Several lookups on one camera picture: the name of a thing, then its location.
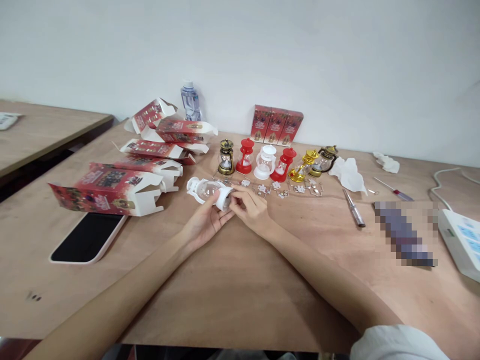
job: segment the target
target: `water bottle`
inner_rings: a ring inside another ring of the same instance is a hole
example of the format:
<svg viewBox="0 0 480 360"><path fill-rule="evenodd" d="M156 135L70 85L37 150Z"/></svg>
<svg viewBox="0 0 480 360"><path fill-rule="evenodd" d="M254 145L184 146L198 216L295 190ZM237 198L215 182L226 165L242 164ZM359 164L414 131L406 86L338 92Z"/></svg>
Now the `water bottle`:
<svg viewBox="0 0 480 360"><path fill-rule="evenodd" d="M185 108L186 119L188 121L202 121L200 119L199 95L194 89L194 83L192 81L183 81L181 100L183 101L183 107Z"/></svg>

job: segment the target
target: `white cable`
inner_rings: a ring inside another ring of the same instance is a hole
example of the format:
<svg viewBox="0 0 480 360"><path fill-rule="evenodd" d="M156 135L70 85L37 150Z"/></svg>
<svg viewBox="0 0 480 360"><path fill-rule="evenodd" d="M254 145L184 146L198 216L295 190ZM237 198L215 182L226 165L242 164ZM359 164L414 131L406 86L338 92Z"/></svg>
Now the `white cable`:
<svg viewBox="0 0 480 360"><path fill-rule="evenodd" d="M437 177L438 174L440 173L444 173L444 172L447 172L447 171L455 171L455 170L460 170L461 174L467 178L468 180L470 180L471 182L474 182L475 184L479 184L480 185L480 181L478 180L475 180L475 179L472 179L470 176L466 175L464 173L464 171L459 168L459 167L455 167L453 169L445 169L445 170L440 170L440 171L437 171L436 173L433 174L433 178L435 179L435 182L436 184L438 185L437 187L432 187L430 189L430 191L437 197L440 199L440 201L446 206L446 208L450 211L453 211L452 208L450 207L449 203L445 201L445 199L443 197L441 197L440 195L437 194L437 192L435 190L438 190L438 189L441 189L442 188L442 183L439 181L439 178Z"/></svg>

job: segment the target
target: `power strip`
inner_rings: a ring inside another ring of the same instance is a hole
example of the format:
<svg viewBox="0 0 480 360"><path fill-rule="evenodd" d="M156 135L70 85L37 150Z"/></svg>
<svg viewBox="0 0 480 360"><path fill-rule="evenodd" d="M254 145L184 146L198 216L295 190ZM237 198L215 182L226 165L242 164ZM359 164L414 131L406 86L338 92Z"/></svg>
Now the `power strip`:
<svg viewBox="0 0 480 360"><path fill-rule="evenodd" d="M438 231L458 270L480 283L480 222L443 209L438 212Z"/></svg>

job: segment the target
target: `white sleeve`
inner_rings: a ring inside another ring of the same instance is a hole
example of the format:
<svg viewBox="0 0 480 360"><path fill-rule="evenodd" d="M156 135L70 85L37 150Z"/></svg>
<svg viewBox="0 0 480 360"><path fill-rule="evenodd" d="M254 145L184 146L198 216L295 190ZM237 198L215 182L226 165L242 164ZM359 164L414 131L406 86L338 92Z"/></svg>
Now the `white sleeve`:
<svg viewBox="0 0 480 360"><path fill-rule="evenodd" d="M374 326L353 344L350 360L449 360L426 333L407 325Z"/></svg>

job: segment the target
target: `screwdriver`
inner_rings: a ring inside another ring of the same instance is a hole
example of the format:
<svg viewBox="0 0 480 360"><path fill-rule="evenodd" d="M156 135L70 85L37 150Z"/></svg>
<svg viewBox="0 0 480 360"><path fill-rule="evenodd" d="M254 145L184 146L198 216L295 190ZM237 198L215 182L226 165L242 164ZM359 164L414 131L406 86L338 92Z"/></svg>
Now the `screwdriver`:
<svg viewBox="0 0 480 360"><path fill-rule="evenodd" d="M364 228L365 227L364 220L362 219L362 216L360 215L359 210L357 209L354 202L352 201L352 198L350 197L349 193L345 189L343 189L343 192L345 193L345 197L348 200L348 205L350 206L350 211L353 214L353 217L355 218L356 224L358 225L358 227Z"/></svg>
<svg viewBox="0 0 480 360"><path fill-rule="evenodd" d="M379 180L377 179L376 177L374 177L375 180L377 180L379 183L382 183L383 185L385 185L387 188L390 188L393 190L393 193L395 195L397 195L400 199L402 199L403 201L415 201L413 200L410 196L408 196L407 194L404 194L403 192L401 191L398 191L396 189L394 189L393 187L387 185L386 183L384 183L382 180Z"/></svg>

